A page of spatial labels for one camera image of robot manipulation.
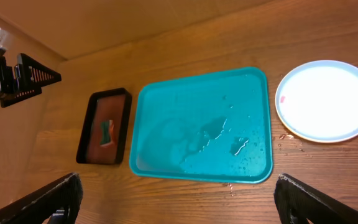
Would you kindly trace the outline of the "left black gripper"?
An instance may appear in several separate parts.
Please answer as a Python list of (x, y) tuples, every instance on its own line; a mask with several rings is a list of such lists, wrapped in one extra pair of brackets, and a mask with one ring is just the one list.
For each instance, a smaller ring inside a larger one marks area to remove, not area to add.
[(2, 108), (40, 95), (43, 86), (62, 80), (58, 72), (23, 53), (17, 55), (14, 73), (13, 68), (7, 66), (4, 55), (0, 55), (0, 104)]

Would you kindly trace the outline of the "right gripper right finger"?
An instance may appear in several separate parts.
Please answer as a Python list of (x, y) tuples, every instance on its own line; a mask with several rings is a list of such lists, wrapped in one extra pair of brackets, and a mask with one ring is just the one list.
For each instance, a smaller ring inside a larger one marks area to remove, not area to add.
[(273, 193), (282, 224), (358, 223), (358, 211), (282, 173)]

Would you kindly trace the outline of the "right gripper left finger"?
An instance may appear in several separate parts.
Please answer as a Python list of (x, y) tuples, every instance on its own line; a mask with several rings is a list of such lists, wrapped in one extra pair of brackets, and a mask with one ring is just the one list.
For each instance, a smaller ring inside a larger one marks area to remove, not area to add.
[(0, 224), (74, 223), (82, 199), (80, 176), (72, 172), (0, 209)]

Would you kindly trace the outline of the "light blue plate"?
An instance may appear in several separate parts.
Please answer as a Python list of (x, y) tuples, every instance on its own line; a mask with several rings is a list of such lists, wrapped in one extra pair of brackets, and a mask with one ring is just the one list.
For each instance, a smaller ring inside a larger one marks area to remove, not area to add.
[(288, 72), (275, 93), (280, 121), (300, 138), (321, 143), (358, 136), (358, 67), (317, 60)]

